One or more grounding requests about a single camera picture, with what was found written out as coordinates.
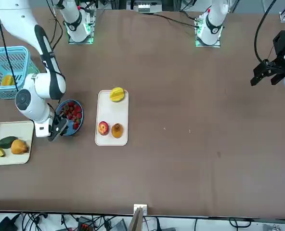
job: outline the apple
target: apple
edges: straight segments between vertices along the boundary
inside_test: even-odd
[[[109,132],[108,124],[105,121],[100,122],[98,126],[98,131],[102,136],[107,135]]]

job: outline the tray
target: tray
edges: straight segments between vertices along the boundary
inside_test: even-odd
[[[129,93],[126,90],[124,93],[124,99],[116,103],[109,98],[110,90],[99,92],[95,124],[95,143],[98,146],[124,146],[128,142]],[[105,136],[98,132],[101,121],[109,125],[109,133]],[[123,126],[123,135],[119,139],[113,137],[111,133],[111,128],[116,123]]]
[[[2,122],[0,123],[0,140],[7,136],[16,136],[24,140],[29,147],[28,153],[14,155],[11,149],[4,149],[5,156],[0,157],[0,165],[25,164],[30,157],[34,124],[32,121]]]

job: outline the cable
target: cable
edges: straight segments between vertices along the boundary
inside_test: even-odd
[[[198,219],[196,219],[196,221],[195,221],[195,225],[194,225],[194,231],[196,231],[196,225],[197,225],[197,221],[198,221]]]
[[[91,217],[92,217],[91,223],[90,223],[87,227],[85,227],[85,230],[88,230],[88,228],[92,225],[93,230],[96,231],[96,228],[100,228],[101,226],[103,226],[103,225],[105,224],[105,222],[104,222],[103,225],[100,225],[103,216],[99,216],[99,217],[97,217],[96,219],[93,219],[93,215],[91,215]],[[99,224],[98,226],[96,226],[95,222],[96,222],[98,219],[100,219],[100,224]]]
[[[16,79],[15,79],[15,75],[14,75],[14,71],[13,71],[13,68],[12,68],[12,65],[11,65],[11,62],[10,62],[10,58],[9,58],[9,55],[8,55],[8,50],[7,50],[7,46],[6,46],[6,41],[5,41],[5,39],[4,39],[4,35],[3,35],[3,31],[2,31],[1,21],[0,21],[0,33],[1,33],[1,37],[2,37],[2,42],[3,42],[4,50],[5,50],[5,52],[6,52],[7,60],[8,60],[8,63],[9,63],[9,66],[10,66],[10,69],[11,69],[11,72],[12,72],[12,76],[13,76],[13,79],[14,79],[15,88],[16,88],[16,91],[18,91],[17,83],[16,83]]]
[[[56,43],[53,45],[52,50],[55,49],[55,47],[57,46],[58,42],[60,41],[60,39],[62,38],[62,35],[63,35],[63,33],[64,33],[64,30],[62,29],[62,26],[60,25],[60,23],[59,23],[59,21],[57,20],[57,18],[56,18],[56,21],[57,21],[57,23],[59,24],[59,27],[60,27],[60,29],[61,29],[61,34],[60,34],[59,38],[57,39]]]
[[[57,20],[55,20],[54,34],[52,35],[52,39],[51,39],[51,41],[50,41],[50,44],[52,43],[52,41],[53,41],[53,40],[54,40],[54,38],[55,38],[55,35],[56,35],[56,29],[57,29]]]
[[[148,229],[148,231],[149,231],[149,226],[148,226],[148,222],[147,222],[147,220],[146,220],[146,217],[143,217],[143,219],[144,219],[144,221],[146,222],[146,226],[147,226],[147,229]]]
[[[183,23],[183,22],[180,22],[180,21],[175,20],[175,19],[172,19],[172,18],[168,18],[168,17],[163,16],[163,15],[159,15],[159,14],[152,14],[152,15],[158,16],[158,17],[162,17],[162,18],[166,18],[166,19],[168,19],[168,20],[171,20],[171,21],[176,22],[176,23],[180,23],[180,24],[185,25],[185,26],[190,26],[190,27],[199,28],[199,26],[195,26],[195,25],[188,24],[188,23]]]
[[[24,227],[24,219],[25,219],[25,216],[28,215],[29,216],[29,220],[27,221],[27,224],[25,225]],[[32,220],[32,217],[30,216],[30,213],[26,213],[25,216],[23,217],[23,221],[22,221],[22,231],[26,231],[26,228],[28,226],[28,223],[29,221],[33,221]]]
[[[268,68],[268,69],[281,70],[281,68],[272,67],[272,66],[267,65],[265,62],[262,61],[262,59],[259,57],[258,52],[257,52],[257,37],[258,37],[258,32],[259,32],[259,30],[260,30],[260,27],[261,27],[261,25],[262,25],[264,19],[266,18],[266,16],[268,15],[270,9],[272,8],[272,6],[275,4],[276,1],[277,1],[277,0],[273,0],[272,3],[269,5],[268,9],[267,9],[266,12],[264,13],[264,15],[263,15],[263,17],[262,17],[262,19],[261,19],[261,21],[260,21],[258,27],[257,27],[256,33],[255,33],[255,39],[254,39],[254,50],[255,50],[255,55],[256,55],[257,59],[259,60],[259,62],[260,62],[261,64],[265,65],[266,68]]]
[[[107,222],[110,221],[111,219],[115,218],[116,216],[111,217],[110,219],[106,220]],[[97,229],[94,231],[98,231],[104,224],[100,225]]]
[[[248,228],[249,226],[251,226],[252,221],[249,220],[248,222],[249,222],[248,225],[240,226],[240,225],[238,225],[238,222],[237,222],[237,220],[236,220],[235,218],[229,218],[229,223],[231,224],[232,227],[236,228],[236,231],[238,231],[238,228],[242,228],[242,229],[243,229],[243,228]]]
[[[189,16],[188,15],[188,13],[187,12],[185,12],[185,11],[180,11],[181,13],[183,13],[183,14],[185,14],[186,15],[186,17],[188,17],[189,19],[192,19],[192,20],[195,20],[196,19],[196,17],[195,18],[193,18],[193,17],[191,17],[191,16]]]
[[[71,213],[70,213],[70,216],[73,217],[75,219],[75,221],[79,222],[79,218],[76,218],[75,216],[73,216]]]
[[[211,6],[212,6],[212,5],[211,5]],[[210,9],[211,6],[209,6],[209,7],[205,10],[205,12],[207,12],[207,10]]]
[[[40,221],[40,216],[41,216],[42,214],[38,214],[36,217],[34,217],[33,216],[33,214],[31,214],[31,216],[32,216],[32,223],[31,223],[31,225],[30,225],[30,229],[29,229],[29,231],[31,231],[31,227],[32,227],[32,225],[33,225],[33,223],[35,223],[35,230],[38,230],[38,231],[42,231],[41,230],[41,228],[39,227],[39,221]]]
[[[194,6],[196,2],[197,2],[197,0],[190,0],[189,3],[188,3],[186,6],[184,6],[181,11],[184,11],[185,8],[186,8],[188,5],[190,5],[191,3],[193,3],[192,6]]]
[[[155,218],[156,218],[156,231],[162,231],[158,217],[155,217]]]
[[[65,76],[64,76],[63,74],[61,74],[60,72],[57,72],[57,71],[55,71],[55,70],[49,69],[48,66],[46,65],[46,63],[43,63],[43,65],[44,65],[50,72],[53,72],[53,73],[55,73],[55,74],[59,74],[59,75],[61,75],[61,76],[65,79]]]
[[[48,106],[54,111],[55,116],[57,116],[56,111],[55,111],[55,109],[52,107],[52,105],[51,105],[50,103],[47,103],[47,104],[48,104]]]
[[[274,45],[272,46],[272,48],[271,48],[271,50],[270,50],[270,53],[269,53],[269,55],[268,55],[268,58],[267,58],[267,59],[269,59],[269,57],[270,57],[270,55],[271,55],[271,52],[272,52],[273,48],[274,48]]]
[[[64,30],[62,29],[62,26],[60,25],[60,23],[59,23],[59,21],[58,21],[56,15],[54,15],[54,13],[52,12],[52,9],[51,9],[50,4],[48,3],[48,0],[46,0],[46,3],[47,3],[48,8],[50,9],[50,12],[52,13],[52,16],[54,17],[54,19],[56,20],[56,22],[58,23],[58,25],[59,25],[59,27],[60,27],[60,29],[61,29],[61,35],[60,35],[60,37],[58,38],[58,40],[56,41],[56,43],[53,45],[53,47],[52,47],[52,50],[54,50],[55,47],[57,46],[58,42],[60,41],[60,39],[61,39],[61,37],[62,37],[62,35],[63,35],[63,33],[64,33]]]
[[[70,229],[66,226],[66,223],[65,223],[65,217],[64,217],[64,215],[63,215],[63,214],[61,214],[61,224],[64,224],[65,229],[66,229],[66,230],[68,230],[68,231],[70,231]]]

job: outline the bowl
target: bowl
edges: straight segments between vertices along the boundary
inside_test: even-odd
[[[75,129],[73,129],[73,124],[74,124],[74,122],[73,122],[73,120],[69,120],[69,123],[68,123],[68,128],[67,128],[67,131],[66,131],[66,133],[64,133],[63,134],[63,136],[71,136],[71,135],[73,135],[73,134],[75,134],[79,129],[80,129],[80,127],[81,127],[81,125],[82,125],[82,123],[83,123],[83,119],[84,119],[84,113],[83,113],[83,107],[80,105],[80,103],[78,102],[78,101],[76,101],[76,100],[66,100],[66,101],[63,101],[61,104],[59,104],[58,105],[58,107],[57,107],[57,109],[56,109],[56,114],[57,115],[60,115],[60,110],[61,110],[61,108],[65,105],[65,104],[67,104],[67,103],[69,103],[69,102],[74,102],[75,104],[78,104],[79,106],[80,106],[80,108],[81,108],[81,119],[80,119],[80,124],[79,124],[79,127],[75,130]]]

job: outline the plastic basket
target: plastic basket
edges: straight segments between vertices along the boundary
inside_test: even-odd
[[[21,89],[25,78],[30,73],[39,73],[39,70],[30,60],[30,52],[23,46],[7,47],[11,66],[14,71],[17,88]],[[0,85],[5,75],[12,75],[4,47],[0,47]],[[17,90],[15,85],[0,86],[1,99],[14,99]]]

